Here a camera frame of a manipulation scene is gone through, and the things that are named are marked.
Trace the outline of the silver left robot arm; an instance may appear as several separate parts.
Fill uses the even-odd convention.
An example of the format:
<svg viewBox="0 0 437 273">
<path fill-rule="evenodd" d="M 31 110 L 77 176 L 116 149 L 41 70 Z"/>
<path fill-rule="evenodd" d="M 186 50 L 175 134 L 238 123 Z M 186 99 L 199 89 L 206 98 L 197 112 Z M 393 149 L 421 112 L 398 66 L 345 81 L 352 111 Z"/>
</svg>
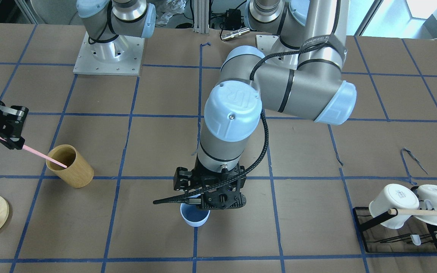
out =
<svg viewBox="0 0 437 273">
<path fill-rule="evenodd" d="M 265 157 L 264 110 L 338 126 L 357 100 L 342 79 L 348 0 L 248 0 L 246 26 L 273 34 L 268 54 L 252 45 L 233 49 L 205 103 L 192 170 L 176 169 L 184 194 L 154 204 L 192 204 L 200 210 L 239 209 L 246 175 Z"/>
</svg>

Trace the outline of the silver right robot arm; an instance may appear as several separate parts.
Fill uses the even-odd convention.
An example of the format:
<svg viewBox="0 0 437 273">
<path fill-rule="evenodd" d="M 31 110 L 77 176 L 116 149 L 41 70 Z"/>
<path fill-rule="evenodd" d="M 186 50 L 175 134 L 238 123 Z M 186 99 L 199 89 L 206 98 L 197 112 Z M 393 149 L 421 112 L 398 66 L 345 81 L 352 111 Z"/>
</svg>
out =
<svg viewBox="0 0 437 273">
<path fill-rule="evenodd" d="M 136 46 L 130 38 L 151 38 L 156 26 L 156 7 L 145 0 L 78 0 L 77 14 L 86 29 L 75 74 L 111 73 L 132 75 L 139 68 Z M 0 143 L 22 150 L 21 133 L 29 109 L 0 100 Z"/>
</svg>

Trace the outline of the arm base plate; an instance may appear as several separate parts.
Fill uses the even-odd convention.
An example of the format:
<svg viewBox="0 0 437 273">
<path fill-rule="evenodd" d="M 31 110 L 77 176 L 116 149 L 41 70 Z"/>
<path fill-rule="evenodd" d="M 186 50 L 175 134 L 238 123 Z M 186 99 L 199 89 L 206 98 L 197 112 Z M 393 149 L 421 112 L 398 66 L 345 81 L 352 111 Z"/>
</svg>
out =
<svg viewBox="0 0 437 273">
<path fill-rule="evenodd" d="M 279 39 L 279 36 L 256 35 L 255 43 L 258 50 L 264 55 L 270 54 L 274 43 Z"/>
<path fill-rule="evenodd" d="M 86 33 L 73 72 L 82 75 L 139 76 L 144 38 L 119 36 L 109 43 L 88 43 Z"/>
</svg>

